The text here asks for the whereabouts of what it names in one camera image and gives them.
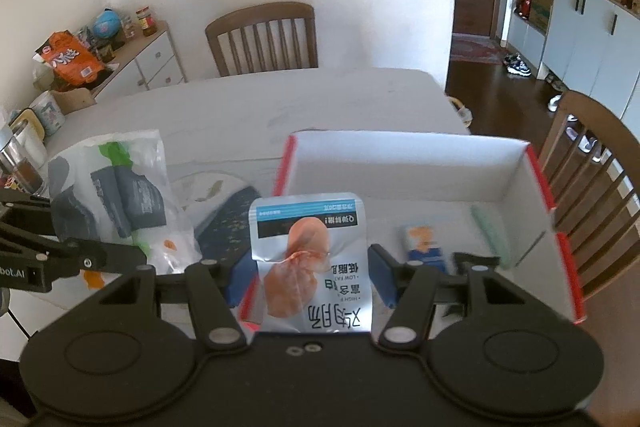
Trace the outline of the white printed tin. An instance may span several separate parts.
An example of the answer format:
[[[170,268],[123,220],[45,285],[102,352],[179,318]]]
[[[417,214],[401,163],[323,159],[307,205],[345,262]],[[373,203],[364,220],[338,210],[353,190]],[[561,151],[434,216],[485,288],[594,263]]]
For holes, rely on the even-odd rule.
[[[65,124],[65,116],[51,91],[42,92],[29,107],[36,114],[47,136],[54,135]]]

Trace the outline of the blue orange small packet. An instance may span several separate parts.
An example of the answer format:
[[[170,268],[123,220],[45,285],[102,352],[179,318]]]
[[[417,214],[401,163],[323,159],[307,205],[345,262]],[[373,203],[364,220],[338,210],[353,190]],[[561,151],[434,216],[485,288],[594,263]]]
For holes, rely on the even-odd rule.
[[[409,265],[429,265],[442,273],[447,272],[442,250],[435,242],[433,230],[428,225],[403,228],[402,245]]]

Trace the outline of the wooden chair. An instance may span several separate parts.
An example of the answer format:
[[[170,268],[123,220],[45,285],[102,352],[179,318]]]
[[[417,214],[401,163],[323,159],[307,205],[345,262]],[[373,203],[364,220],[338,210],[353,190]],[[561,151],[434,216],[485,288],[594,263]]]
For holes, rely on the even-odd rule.
[[[303,2],[271,2],[213,20],[205,35],[221,77],[319,66],[316,13]]]
[[[566,91],[538,161],[589,299],[639,262],[639,141],[600,102]]]

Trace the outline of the white slippers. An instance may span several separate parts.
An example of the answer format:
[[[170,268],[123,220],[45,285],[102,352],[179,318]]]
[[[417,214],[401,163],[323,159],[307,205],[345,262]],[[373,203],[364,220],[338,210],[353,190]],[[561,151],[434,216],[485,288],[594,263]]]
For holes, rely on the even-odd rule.
[[[558,110],[559,103],[561,101],[562,95],[555,95],[553,98],[550,98],[548,103],[548,111],[550,113],[555,113]]]

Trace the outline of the red white cardboard box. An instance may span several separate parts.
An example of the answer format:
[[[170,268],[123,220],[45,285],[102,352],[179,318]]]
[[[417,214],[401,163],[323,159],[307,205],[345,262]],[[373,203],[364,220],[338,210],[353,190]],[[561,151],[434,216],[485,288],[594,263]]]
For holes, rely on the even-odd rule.
[[[472,204],[494,207],[511,255],[499,273],[570,321],[584,319],[570,246],[553,228],[555,203],[530,144],[443,133],[291,134],[274,193],[344,192],[363,202],[369,243],[405,263],[402,229],[428,225],[449,270],[457,251],[494,257],[470,213]]]

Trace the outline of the chicken sausage snack packet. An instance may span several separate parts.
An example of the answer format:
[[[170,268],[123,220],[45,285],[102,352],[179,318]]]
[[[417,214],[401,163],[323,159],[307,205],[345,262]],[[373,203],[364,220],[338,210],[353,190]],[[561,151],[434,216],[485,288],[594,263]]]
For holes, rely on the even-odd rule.
[[[250,248],[266,332],[368,333],[372,288],[363,202],[352,193],[258,198]]]

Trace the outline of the glass of dark drink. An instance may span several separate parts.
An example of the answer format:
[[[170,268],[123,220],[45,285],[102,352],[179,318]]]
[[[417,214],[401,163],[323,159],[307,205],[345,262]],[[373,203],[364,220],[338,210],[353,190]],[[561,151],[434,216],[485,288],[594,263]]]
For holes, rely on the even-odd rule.
[[[6,124],[1,127],[0,144],[1,168],[12,176],[27,194],[39,195],[44,190],[44,181],[29,160],[26,150]]]

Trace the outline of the white grey plastic bag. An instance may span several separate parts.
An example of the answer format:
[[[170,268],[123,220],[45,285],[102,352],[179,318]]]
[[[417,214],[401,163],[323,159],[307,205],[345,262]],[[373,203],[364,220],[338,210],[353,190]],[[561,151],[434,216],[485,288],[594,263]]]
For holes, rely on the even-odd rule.
[[[202,259],[194,228],[172,193],[157,130],[104,134],[48,162],[55,234],[134,246],[157,273],[182,273]]]

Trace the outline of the white wall cabinet unit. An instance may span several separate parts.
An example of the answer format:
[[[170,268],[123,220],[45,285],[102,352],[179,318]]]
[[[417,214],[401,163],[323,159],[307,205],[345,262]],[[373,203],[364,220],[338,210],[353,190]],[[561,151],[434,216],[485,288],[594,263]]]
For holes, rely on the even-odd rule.
[[[534,74],[639,124],[639,0],[513,0],[508,47]]]

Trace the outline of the far wooden chair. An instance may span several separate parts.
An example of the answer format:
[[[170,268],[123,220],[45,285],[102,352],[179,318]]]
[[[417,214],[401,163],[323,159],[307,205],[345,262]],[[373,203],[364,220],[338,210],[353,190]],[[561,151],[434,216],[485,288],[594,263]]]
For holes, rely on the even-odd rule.
[[[303,2],[271,2],[213,20],[205,35],[221,77],[319,66],[316,13]]]

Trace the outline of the cardboard box on left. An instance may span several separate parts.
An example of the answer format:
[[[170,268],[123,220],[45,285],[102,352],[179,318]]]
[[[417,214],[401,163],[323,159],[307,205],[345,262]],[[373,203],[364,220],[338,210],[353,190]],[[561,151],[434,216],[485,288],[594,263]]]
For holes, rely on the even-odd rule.
[[[70,115],[78,110],[96,105],[96,100],[86,88],[77,88],[70,91],[52,91],[51,94],[63,115]]]

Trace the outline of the blue globe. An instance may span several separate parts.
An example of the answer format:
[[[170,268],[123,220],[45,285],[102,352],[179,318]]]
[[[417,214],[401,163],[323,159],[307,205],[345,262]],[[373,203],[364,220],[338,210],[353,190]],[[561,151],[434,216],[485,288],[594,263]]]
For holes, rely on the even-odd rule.
[[[92,25],[93,35],[102,40],[113,39],[121,29],[122,22],[118,14],[111,9],[105,9]]]

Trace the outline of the green flat packet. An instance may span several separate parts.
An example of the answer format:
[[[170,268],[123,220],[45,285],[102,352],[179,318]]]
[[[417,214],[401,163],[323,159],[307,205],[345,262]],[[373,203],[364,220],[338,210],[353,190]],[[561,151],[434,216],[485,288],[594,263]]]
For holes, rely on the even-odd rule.
[[[497,210],[488,205],[472,204],[471,217],[482,233],[485,242],[494,257],[499,259],[503,270],[511,268],[509,244],[503,232],[503,225]]]

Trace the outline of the orange snack bag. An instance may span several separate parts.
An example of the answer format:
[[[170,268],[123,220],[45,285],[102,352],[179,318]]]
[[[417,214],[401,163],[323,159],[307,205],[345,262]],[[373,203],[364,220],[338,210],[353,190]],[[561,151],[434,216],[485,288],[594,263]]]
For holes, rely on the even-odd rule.
[[[105,65],[68,30],[55,31],[36,53],[75,88],[93,89],[110,75]]]

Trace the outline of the right wooden chair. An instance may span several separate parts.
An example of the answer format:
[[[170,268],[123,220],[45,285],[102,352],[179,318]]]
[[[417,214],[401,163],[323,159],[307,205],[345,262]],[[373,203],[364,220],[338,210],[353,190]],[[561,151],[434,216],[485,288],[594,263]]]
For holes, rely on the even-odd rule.
[[[566,91],[538,161],[589,299],[639,262],[639,141],[600,102]]]

